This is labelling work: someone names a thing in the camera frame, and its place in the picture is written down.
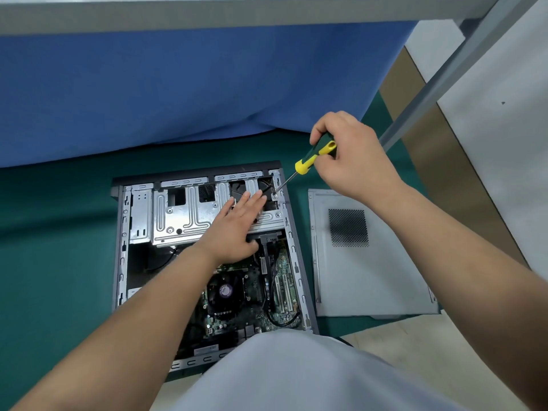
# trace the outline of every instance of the forearm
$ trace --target forearm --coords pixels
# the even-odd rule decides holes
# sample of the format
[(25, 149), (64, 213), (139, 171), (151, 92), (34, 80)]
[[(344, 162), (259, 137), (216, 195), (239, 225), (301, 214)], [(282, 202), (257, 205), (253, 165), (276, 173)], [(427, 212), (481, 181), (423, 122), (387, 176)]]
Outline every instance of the forearm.
[(193, 247), (121, 306), (14, 410), (148, 410), (213, 269)]
[(530, 406), (545, 400), (548, 284), (407, 186), (372, 209), (486, 364)]

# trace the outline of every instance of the screwdriver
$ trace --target screwdriver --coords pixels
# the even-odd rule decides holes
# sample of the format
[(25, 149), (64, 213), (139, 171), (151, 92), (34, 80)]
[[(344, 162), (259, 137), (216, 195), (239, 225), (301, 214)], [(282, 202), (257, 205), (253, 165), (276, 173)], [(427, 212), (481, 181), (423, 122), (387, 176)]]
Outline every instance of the screwdriver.
[[(335, 154), (337, 148), (337, 143), (335, 143), (335, 139), (333, 138), (333, 134), (330, 132), (325, 132), (315, 146), (313, 146), (310, 151), (300, 159), (298, 162), (295, 163), (295, 172), (284, 181), (284, 183), (274, 189), (274, 194), (278, 193), (278, 191), (284, 187), (290, 180), (292, 180), (295, 176), (298, 174), (306, 174), (314, 164), (314, 160), (316, 160), (316, 157), (322, 156), (324, 154)], [(266, 192), (268, 189), (270, 189), (272, 185), (268, 186), (264, 191)]]

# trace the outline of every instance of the green floor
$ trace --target green floor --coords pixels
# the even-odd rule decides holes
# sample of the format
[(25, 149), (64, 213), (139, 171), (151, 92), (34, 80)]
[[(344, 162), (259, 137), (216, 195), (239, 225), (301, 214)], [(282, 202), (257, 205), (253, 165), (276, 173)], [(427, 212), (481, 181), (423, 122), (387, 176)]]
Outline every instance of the green floor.
[[(363, 121), (391, 123), (377, 95)], [(9, 408), (111, 312), (117, 176), (280, 160), (286, 175), (309, 149), (307, 134), (266, 134), (151, 146), (0, 170), (0, 410)], [(388, 154), (424, 191), (401, 142)], [(307, 190), (328, 188), (315, 170), (288, 186), (306, 273), (312, 273)], [(369, 317), (320, 318), (339, 336), (382, 324)]]

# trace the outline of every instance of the ventilation grille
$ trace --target ventilation grille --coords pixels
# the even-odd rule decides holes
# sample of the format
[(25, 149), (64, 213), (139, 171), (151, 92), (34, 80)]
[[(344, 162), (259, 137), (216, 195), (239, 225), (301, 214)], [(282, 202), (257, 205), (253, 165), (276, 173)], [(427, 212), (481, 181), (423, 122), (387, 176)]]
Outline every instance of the ventilation grille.
[(359, 209), (329, 209), (333, 247), (368, 247), (366, 215)]

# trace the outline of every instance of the blue cloth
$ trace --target blue cloth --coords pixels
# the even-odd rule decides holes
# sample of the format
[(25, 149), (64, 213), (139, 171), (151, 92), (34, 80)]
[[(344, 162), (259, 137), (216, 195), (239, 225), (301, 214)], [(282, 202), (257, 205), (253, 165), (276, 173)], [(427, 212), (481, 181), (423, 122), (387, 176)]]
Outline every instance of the blue cloth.
[(0, 166), (362, 117), (414, 26), (0, 38)]

